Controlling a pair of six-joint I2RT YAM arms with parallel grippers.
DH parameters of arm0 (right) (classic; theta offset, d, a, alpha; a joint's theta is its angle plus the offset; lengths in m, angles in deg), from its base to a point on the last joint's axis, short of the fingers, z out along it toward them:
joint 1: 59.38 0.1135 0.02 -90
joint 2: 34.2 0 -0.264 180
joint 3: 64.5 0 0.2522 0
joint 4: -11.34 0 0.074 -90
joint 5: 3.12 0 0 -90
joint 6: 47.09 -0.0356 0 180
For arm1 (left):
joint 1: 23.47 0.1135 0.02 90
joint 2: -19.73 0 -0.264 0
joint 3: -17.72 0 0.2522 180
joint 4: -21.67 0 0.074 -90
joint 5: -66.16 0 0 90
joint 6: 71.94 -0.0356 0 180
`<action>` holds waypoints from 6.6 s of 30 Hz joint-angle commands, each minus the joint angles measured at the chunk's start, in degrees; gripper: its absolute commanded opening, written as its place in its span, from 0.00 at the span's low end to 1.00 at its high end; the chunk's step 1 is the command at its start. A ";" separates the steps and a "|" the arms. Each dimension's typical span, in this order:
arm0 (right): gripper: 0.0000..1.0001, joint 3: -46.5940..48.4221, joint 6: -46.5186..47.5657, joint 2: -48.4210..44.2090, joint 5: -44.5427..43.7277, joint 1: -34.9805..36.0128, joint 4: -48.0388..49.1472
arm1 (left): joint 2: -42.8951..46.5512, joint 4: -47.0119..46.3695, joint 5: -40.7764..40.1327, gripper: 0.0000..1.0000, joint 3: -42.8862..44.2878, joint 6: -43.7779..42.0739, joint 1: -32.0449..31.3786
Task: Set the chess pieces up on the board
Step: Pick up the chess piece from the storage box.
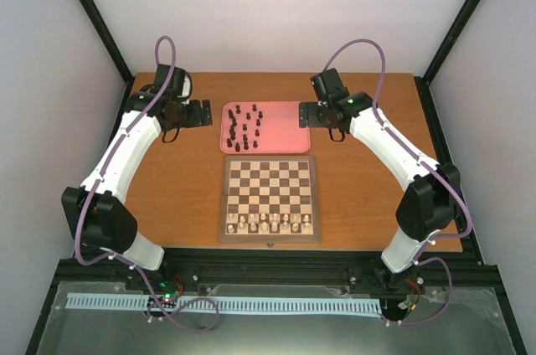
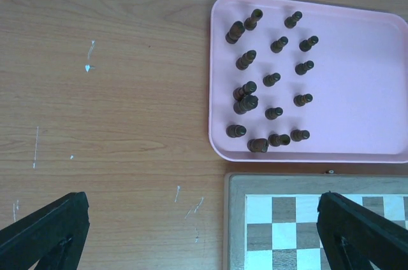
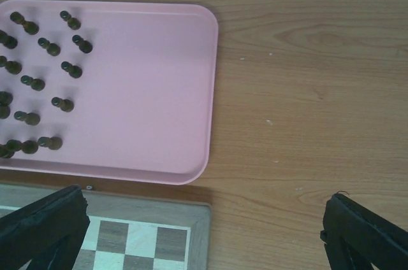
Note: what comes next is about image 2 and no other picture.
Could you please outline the dark bishop chess piece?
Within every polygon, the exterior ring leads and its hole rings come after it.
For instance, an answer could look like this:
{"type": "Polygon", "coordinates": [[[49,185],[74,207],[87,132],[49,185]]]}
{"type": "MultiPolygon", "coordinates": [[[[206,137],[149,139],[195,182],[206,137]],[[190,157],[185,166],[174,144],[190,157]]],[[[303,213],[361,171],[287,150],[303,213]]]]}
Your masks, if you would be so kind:
{"type": "Polygon", "coordinates": [[[256,51],[255,50],[249,50],[248,52],[245,52],[240,58],[237,59],[236,61],[236,67],[239,70],[245,70],[249,67],[250,64],[252,64],[256,58],[256,51]]]}
{"type": "Polygon", "coordinates": [[[261,9],[255,9],[252,11],[250,17],[245,19],[244,22],[244,27],[248,31],[253,31],[257,24],[258,21],[263,17],[263,12],[261,9]]]}

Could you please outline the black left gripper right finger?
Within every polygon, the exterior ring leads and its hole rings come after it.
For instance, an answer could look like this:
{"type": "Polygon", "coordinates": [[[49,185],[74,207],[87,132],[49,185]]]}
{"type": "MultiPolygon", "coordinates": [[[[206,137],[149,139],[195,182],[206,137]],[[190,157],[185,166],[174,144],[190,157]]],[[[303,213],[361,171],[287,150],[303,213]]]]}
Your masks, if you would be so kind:
{"type": "Polygon", "coordinates": [[[336,193],[317,207],[317,231],[331,269],[407,269],[407,230],[336,193]]]}

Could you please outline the dark queen chess piece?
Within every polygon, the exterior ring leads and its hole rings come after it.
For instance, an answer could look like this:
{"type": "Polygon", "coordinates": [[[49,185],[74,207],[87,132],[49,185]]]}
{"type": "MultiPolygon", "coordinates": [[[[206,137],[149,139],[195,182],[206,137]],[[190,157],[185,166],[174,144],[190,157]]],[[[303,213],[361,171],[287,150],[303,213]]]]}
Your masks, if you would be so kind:
{"type": "Polygon", "coordinates": [[[254,81],[248,81],[247,83],[243,84],[241,87],[238,87],[233,91],[233,98],[236,101],[239,101],[243,97],[248,96],[255,92],[256,89],[257,89],[256,83],[254,81]]]}

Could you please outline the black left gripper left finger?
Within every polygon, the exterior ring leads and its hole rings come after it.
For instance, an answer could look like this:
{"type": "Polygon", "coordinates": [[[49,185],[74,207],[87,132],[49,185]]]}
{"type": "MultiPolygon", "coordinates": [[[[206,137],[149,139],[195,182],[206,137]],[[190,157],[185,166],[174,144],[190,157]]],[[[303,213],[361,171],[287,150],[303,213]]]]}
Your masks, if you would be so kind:
{"type": "Polygon", "coordinates": [[[1,230],[1,269],[77,269],[89,231],[85,192],[72,192],[1,230]]]}

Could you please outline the dark king chess piece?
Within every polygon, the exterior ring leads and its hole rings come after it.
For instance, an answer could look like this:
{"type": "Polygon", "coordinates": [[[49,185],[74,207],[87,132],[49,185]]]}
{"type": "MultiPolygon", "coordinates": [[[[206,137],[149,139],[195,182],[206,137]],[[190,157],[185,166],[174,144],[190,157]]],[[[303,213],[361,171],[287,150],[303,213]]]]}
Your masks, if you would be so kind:
{"type": "Polygon", "coordinates": [[[254,95],[247,95],[233,105],[233,110],[236,114],[243,115],[258,106],[259,99],[254,95]]]}

